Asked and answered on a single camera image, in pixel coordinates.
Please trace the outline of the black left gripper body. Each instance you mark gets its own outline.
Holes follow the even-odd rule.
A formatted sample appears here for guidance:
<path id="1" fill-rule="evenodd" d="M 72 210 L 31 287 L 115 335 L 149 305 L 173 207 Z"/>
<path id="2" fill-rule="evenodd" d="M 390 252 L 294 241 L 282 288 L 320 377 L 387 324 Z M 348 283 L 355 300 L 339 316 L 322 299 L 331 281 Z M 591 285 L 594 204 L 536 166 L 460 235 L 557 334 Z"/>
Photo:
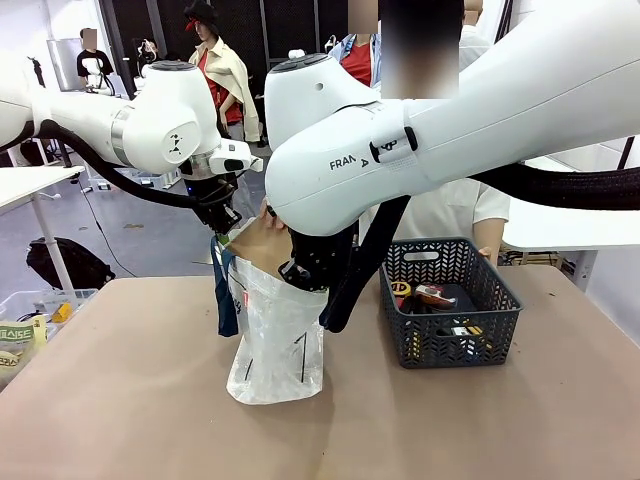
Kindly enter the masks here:
<path id="1" fill-rule="evenodd" d="M 194 212 L 213 232 L 225 231 L 239 220 L 240 214 L 232 206 L 237 187 L 233 173 L 187 180 L 187 194 L 197 202 Z"/>

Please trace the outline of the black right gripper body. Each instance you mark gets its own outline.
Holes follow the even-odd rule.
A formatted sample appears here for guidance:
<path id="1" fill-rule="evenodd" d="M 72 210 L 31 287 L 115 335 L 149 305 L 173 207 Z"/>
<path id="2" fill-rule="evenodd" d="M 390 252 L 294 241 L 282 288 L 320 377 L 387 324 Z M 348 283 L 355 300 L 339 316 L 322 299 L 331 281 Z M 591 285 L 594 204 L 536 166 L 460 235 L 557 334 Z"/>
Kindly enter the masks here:
<path id="1" fill-rule="evenodd" d="M 281 278 L 298 289 L 317 292 L 357 285 L 358 233 L 344 229 L 330 236 L 311 236 L 289 229 L 291 257 L 278 267 Z"/>

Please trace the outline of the white bag with navy handles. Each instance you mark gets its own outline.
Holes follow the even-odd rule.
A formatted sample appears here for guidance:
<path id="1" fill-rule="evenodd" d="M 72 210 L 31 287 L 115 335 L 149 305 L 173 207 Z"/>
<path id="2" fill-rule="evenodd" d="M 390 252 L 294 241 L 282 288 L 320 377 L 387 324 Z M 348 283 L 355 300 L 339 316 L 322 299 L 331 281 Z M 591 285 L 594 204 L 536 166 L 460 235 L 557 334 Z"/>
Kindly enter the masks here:
<path id="1" fill-rule="evenodd" d="M 218 334 L 240 337 L 227 392 L 245 405 L 310 398 L 323 388 L 319 315 L 327 293 L 307 292 L 211 240 Z"/>

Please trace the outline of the yellow utility knife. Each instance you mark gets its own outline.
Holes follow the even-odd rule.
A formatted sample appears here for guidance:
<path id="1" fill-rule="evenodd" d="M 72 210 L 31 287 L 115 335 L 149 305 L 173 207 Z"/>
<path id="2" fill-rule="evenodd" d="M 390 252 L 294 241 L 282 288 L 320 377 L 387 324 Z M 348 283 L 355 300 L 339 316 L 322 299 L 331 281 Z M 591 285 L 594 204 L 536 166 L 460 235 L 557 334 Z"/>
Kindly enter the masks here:
<path id="1" fill-rule="evenodd" d="M 436 331 L 438 340 L 483 341 L 484 331 L 478 326 L 452 326 Z"/>

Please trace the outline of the dark gray plastic basket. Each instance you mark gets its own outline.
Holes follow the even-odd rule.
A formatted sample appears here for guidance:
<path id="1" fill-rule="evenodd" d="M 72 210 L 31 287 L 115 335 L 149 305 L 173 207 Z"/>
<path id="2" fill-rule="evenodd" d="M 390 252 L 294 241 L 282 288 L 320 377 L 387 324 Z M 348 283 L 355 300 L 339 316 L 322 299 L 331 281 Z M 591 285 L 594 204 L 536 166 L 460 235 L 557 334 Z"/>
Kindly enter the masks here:
<path id="1" fill-rule="evenodd" d="M 465 238 L 406 240 L 392 243 L 379 270 L 386 323 L 399 364 L 407 369 L 500 365 L 506 361 L 522 310 L 519 299 L 496 268 Z M 392 294 L 390 284 L 405 281 L 412 294 Z M 475 312 L 409 312 L 419 284 L 458 284 L 476 303 Z M 439 328 L 478 326 L 483 341 L 438 340 Z"/>

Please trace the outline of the person's right hand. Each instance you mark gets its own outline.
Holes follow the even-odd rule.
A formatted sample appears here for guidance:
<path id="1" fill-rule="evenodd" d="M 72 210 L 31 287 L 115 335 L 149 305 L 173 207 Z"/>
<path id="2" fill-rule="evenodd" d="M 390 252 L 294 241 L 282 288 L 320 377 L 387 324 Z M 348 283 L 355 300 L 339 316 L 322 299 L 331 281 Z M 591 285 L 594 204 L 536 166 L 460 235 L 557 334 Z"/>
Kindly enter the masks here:
<path id="1" fill-rule="evenodd" d="M 268 229 L 285 231 L 287 229 L 287 225 L 282 221 L 282 219 L 276 214 L 273 207 L 270 205 L 267 197 L 264 197 L 261 203 L 259 219 L 263 223 L 263 225 Z"/>

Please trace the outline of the brown cardboard sheet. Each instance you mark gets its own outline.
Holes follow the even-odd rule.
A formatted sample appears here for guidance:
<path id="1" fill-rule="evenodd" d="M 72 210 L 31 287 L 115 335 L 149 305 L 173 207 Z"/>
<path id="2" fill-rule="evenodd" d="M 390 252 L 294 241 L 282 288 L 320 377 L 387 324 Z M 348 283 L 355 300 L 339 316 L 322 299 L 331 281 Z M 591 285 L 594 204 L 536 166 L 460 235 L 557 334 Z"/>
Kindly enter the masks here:
<path id="1" fill-rule="evenodd" d="M 279 268 L 291 259 L 292 242 L 287 229 L 268 227 L 262 219 L 251 219 L 230 241 L 229 248 L 240 258 L 278 280 Z"/>

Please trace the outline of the mannequin in cream jacket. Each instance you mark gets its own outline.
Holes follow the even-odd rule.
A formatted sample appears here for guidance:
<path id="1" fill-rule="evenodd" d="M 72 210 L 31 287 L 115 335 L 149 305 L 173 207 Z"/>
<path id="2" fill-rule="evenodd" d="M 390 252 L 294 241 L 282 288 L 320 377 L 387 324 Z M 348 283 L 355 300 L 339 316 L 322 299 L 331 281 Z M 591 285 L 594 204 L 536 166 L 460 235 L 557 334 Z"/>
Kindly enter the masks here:
<path id="1" fill-rule="evenodd" d="M 205 0 L 193 0 L 184 9 L 185 30 L 193 30 L 200 43 L 189 62 L 206 79 L 219 127 L 232 139 L 257 143 L 261 139 L 259 116 L 249 87 L 245 63 L 221 38 L 218 13 Z"/>

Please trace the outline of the person in white t-shirt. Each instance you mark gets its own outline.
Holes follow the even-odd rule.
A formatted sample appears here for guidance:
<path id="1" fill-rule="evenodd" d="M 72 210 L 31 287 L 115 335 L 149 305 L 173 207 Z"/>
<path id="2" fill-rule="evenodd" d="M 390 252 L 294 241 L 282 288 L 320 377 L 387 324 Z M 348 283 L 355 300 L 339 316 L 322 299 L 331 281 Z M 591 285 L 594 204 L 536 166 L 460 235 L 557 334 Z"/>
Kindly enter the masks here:
<path id="1" fill-rule="evenodd" d="M 379 0 L 387 41 L 383 97 L 440 100 L 458 94 L 463 14 L 464 0 Z M 507 223 L 509 207 L 510 198 L 502 192 L 473 179 L 455 180 L 412 197 L 394 238 L 461 236 L 475 244 L 473 225 L 491 218 Z"/>

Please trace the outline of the mannequin in blue shirt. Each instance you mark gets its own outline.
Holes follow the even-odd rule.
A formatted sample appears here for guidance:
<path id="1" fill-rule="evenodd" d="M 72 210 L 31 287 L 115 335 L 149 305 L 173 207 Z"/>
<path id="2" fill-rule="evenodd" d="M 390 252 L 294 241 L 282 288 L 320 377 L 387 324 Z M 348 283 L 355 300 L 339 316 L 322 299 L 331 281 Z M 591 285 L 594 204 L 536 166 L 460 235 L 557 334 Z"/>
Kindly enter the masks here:
<path id="1" fill-rule="evenodd" d="M 376 88 L 381 82 L 381 35 L 348 34 L 330 51 L 343 69 L 363 85 Z"/>

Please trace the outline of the grey framed board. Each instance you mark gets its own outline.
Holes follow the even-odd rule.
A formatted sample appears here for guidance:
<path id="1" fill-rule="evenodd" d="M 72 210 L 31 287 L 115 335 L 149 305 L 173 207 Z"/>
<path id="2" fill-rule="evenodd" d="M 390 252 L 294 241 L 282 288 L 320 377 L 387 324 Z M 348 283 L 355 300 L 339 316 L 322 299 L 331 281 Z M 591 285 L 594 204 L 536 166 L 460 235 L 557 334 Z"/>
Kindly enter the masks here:
<path id="1" fill-rule="evenodd" d="M 77 75 L 77 57 L 83 51 L 81 39 L 48 40 L 47 47 L 59 89 L 62 92 L 81 91 L 83 83 Z"/>

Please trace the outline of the black tripod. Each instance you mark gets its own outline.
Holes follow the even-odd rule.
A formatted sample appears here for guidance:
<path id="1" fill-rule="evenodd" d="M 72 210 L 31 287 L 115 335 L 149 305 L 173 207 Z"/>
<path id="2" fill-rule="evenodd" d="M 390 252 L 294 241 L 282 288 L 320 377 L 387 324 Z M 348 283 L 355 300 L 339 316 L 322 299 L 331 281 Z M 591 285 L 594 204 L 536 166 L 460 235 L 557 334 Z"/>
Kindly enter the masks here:
<path id="1" fill-rule="evenodd" d="M 31 61 L 31 63 L 33 65 L 33 70 L 34 70 L 34 73 L 35 73 L 35 75 L 37 77 L 38 83 L 42 87 L 44 87 L 45 86 L 45 82 L 44 82 L 44 77 L 43 77 L 43 74 L 42 74 L 42 67 L 41 67 L 40 62 L 34 57 L 28 57 L 28 59 Z M 50 144 L 56 146 L 57 152 L 58 152 L 58 157 L 62 160 L 63 165 L 66 168 L 72 167 L 72 162 L 71 162 L 71 159 L 69 157 L 69 153 L 67 152 L 66 145 L 64 143 L 61 143 L 59 140 L 51 140 Z"/>

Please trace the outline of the beige snack pack green print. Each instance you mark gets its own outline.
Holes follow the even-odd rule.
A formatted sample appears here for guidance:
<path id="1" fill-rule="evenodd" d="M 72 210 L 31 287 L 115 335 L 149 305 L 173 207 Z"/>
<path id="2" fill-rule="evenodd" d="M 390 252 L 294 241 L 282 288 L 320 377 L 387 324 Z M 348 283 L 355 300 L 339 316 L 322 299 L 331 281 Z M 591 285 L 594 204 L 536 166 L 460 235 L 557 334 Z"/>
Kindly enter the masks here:
<path id="1" fill-rule="evenodd" d="M 0 391 L 17 376 L 30 360 L 24 352 L 0 351 Z"/>
<path id="2" fill-rule="evenodd" d="M 33 315 L 23 321 L 0 321 L 0 364 L 16 365 L 27 354 L 47 343 L 44 315 Z"/>

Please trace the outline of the white side table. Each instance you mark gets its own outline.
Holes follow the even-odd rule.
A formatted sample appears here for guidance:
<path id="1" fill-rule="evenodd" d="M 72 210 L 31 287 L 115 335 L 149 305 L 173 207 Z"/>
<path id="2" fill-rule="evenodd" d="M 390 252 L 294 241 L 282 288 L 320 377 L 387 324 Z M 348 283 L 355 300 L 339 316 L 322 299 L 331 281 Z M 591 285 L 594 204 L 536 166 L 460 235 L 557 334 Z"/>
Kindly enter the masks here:
<path id="1" fill-rule="evenodd" d="M 561 173 L 606 170 L 618 166 L 626 139 L 549 154 L 526 164 Z M 640 136 L 635 137 L 624 170 L 635 166 L 640 166 Z M 601 250 L 640 246 L 640 211 L 570 210 L 513 198 L 503 241 L 507 247 L 521 252 L 524 261 L 532 253 L 575 252 L 573 282 L 585 291 Z"/>

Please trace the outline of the person in white shirt and cap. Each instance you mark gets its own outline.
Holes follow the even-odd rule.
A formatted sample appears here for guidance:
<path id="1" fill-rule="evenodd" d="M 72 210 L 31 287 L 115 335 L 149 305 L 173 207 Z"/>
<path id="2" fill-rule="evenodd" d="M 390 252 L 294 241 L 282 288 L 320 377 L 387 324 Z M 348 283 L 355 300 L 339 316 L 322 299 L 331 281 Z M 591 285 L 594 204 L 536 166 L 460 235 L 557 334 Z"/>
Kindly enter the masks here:
<path id="1" fill-rule="evenodd" d="M 464 0 L 462 31 L 459 41 L 459 67 L 463 71 L 486 53 L 492 43 L 477 28 L 483 12 L 483 0 Z"/>

